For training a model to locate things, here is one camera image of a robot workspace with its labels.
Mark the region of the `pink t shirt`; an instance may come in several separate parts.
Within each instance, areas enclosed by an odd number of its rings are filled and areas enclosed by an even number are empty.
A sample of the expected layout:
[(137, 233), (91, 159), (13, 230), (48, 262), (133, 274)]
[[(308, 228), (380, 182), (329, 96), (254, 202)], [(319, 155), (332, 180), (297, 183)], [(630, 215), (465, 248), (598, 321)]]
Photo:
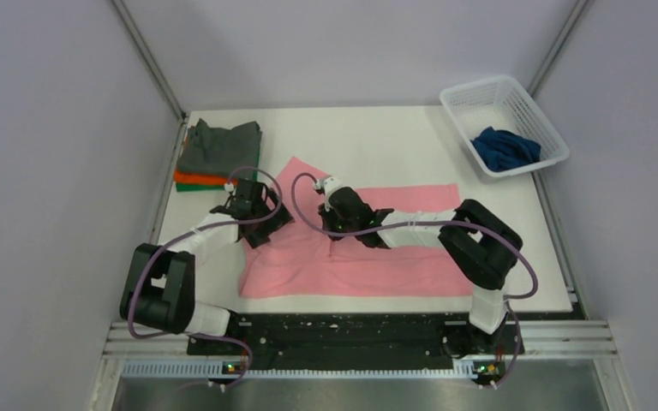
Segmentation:
[[(277, 180), (284, 205), (293, 214), (289, 190), (302, 172), (315, 177), (326, 173), (292, 158)], [(316, 211), (323, 200), (310, 181), (298, 182), (298, 205), (312, 223), (320, 225)], [(460, 206), (457, 184), (398, 188), (359, 188), (373, 208), (399, 211), (444, 211)], [(444, 250), (401, 247), (367, 248), (354, 238), (332, 241), (310, 229), (298, 217), (271, 235), (266, 245), (245, 246), (246, 265), (239, 285), (243, 298), (287, 295), (336, 295), (350, 297), (445, 297), (470, 295), (471, 284)]]

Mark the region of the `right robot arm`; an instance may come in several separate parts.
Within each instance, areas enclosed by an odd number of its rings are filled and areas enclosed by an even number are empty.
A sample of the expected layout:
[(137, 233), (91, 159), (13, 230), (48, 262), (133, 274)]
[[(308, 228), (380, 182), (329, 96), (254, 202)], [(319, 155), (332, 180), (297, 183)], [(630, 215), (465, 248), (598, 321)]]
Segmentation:
[(490, 353), (502, 343), (507, 318), (505, 281), (521, 261), (520, 236), (476, 200), (454, 210), (406, 212), (374, 209), (333, 176), (313, 182), (323, 196), (321, 230), (332, 240), (354, 237), (367, 248), (423, 247), (445, 251), (472, 286), (470, 346)]

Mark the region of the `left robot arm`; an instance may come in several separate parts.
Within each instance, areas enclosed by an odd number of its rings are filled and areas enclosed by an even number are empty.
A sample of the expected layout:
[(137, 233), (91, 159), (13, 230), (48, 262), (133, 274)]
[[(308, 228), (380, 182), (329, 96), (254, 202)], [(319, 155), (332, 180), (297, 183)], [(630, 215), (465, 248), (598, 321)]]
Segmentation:
[(237, 349), (241, 332), (230, 324), (230, 310), (197, 301), (197, 269), (239, 242), (266, 245), (293, 217), (279, 187), (239, 179), (227, 191), (227, 200), (189, 231), (163, 245), (142, 243), (135, 249), (119, 306), (122, 319), (153, 328), (156, 336), (207, 336), (220, 354)]

